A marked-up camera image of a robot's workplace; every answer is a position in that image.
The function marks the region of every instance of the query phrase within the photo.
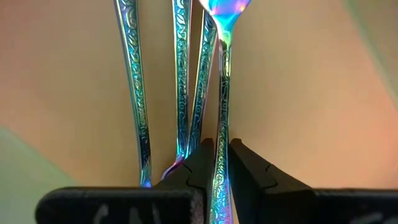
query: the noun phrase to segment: engraved handle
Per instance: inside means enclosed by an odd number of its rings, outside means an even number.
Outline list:
[[[211,188],[210,222],[233,223],[231,189],[228,174],[228,104],[229,78],[231,74],[231,39],[220,38],[220,105],[218,111],[218,135],[215,173]]]
[[[173,0],[175,79],[177,84],[177,155],[182,162],[188,146],[188,65],[192,0]]]
[[[150,144],[136,0],[115,0],[139,153],[140,186],[151,187]]]
[[[197,84],[191,117],[191,127],[188,140],[188,157],[200,143],[201,127],[207,99],[208,84],[210,79],[211,64],[216,45],[217,28],[213,19],[206,11],[203,11],[201,27],[201,39],[199,49],[199,62],[197,71]]]

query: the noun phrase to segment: orange background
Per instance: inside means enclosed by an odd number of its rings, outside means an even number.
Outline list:
[[[139,1],[154,184],[175,156],[171,7]],[[191,91],[200,23],[195,1]],[[137,185],[113,2],[2,0],[0,28],[0,126],[79,183]],[[313,187],[398,187],[397,111],[341,1],[253,0],[232,61],[231,138]],[[205,138],[216,134],[217,64]]]

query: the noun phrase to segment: stainless steel flatware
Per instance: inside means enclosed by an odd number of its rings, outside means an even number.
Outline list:
[[[211,188],[209,223],[233,223],[231,189],[228,174],[228,108],[231,75],[231,46],[236,20],[251,0],[199,0],[213,18],[218,31],[220,54],[220,105],[215,159]]]
[[[203,11],[197,83],[195,88],[195,97],[193,100],[186,157],[188,157],[191,152],[199,146],[201,139],[201,127],[203,123],[203,115],[205,114],[206,97],[216,45],[216,36],[217,28],[213,22],[213,19],[206,11]]]
[[[172,0],[172,4],[177,94],[177,152],[175,162],[163,173],[162,179],[184,161],[188,148],[188,66],[192,0]]]
[[[136,126],[141,187],[151,187],[150,144],[136,0],[115,0]]]

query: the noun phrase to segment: cutlery handle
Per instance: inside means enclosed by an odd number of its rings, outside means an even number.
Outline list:
[[[141,187],[151,187],[148,117],[144,77],[142,74],[137,1],[115,0],[115,5],[118,14],[119,30],[121,31],[132,111],[136,126],[140,169],[139,184]]]
[[[217,27],[210,15],[203,10],[201,26],[201,39],[199,49],[199,62],[197,71],[197,84],[191,117],[191,127],[188,140],[188,157],[200,143],[201,127],[207,99],[208,84],[210,79],[211,64],[216,45]]]
[[[228,108],[229,77],[231,74],[231,40],[219,33],[220,54],[220,104],[218,109],[218,135],[215,172],[211,188],[210,222],[233,223],[231,189],[228,174]]]
[[[188,147],[188,65],[192,0],[172,0],[174,19],[175,79],[177,94],[177,155],[185,159]]]

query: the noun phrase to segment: metal surface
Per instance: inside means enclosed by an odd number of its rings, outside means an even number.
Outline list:
[[[220,104],[210,223],[233,223],[227,156],[231,46],[235,22],[250,0],[200,0],[200,2],[217,26],[220,43]]]
[[[177,103],[177,151],[175,162],[162,180],[187,156],[188,149],[188,66],[192,0],[173,1],[175,83]]]
[[[136,125],[141,187],[151,187],[150,143],[136,0],[115,0]]]
[[[211,64],[216,45],[217,28],[210,15],[203,11],[201,26],[201,39],[199,49],[199,62],[195,97],[191,117],[187,156],[195,150],[201,140],[201,127],[207,99],[208,84],[210,79]]]

